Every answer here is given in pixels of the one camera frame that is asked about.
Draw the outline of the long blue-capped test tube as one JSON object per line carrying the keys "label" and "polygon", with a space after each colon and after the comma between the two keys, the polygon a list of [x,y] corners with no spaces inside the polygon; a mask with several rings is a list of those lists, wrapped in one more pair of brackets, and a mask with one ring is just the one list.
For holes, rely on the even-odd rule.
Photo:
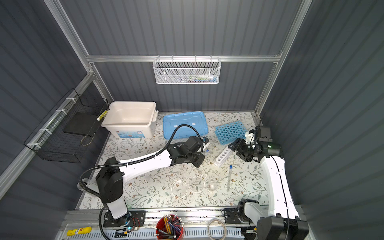
{"label": "long blue-capped test tube", "polygon": [[229,171],[228,171],[227,192],[229,192],[230,188],[231,188],[232,172],[233,172],[233,166],[230,165],[229,166]]}

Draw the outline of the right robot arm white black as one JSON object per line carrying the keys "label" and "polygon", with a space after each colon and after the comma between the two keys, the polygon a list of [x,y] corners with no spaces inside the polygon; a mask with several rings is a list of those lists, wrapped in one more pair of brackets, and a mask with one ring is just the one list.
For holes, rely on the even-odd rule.
{"label": "right robot arm white black", "polygon": [[294,205],[285,173],[282,146],[271,142],[247,143],[236,139],[229,149],[246,162],[260,163],[269,196],[268,212],[259,202],[242,199],[234,213],[242,223],[254,223],[259,240],[303,240],[310,228]]}

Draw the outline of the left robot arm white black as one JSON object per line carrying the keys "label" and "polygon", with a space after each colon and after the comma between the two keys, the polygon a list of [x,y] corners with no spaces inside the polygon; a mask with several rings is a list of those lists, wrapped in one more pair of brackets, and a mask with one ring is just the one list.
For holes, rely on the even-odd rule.
{"label": "left robot arm white black", "polygon": [[163,149],[143,159],[117,161],[115,157],[110,158],[96,176],[99,198],[114,220],[126,217],[129,210],[123,197],[125,184],[140,175],[174,165],[191,163],[198,168],[209,144],[207,137],[191,136],[186,142],[167,143]]}

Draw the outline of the white test tube rack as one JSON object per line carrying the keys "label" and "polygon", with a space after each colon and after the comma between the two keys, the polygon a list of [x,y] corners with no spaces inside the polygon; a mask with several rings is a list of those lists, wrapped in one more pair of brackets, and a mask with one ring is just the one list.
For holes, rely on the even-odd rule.
{"label": "white test tube rack", "polygon": [[218,168],[220,168],[226,161],[227,159],[233,154],[233,151],[229,148],[226,147],[216,158],[214,165]]}

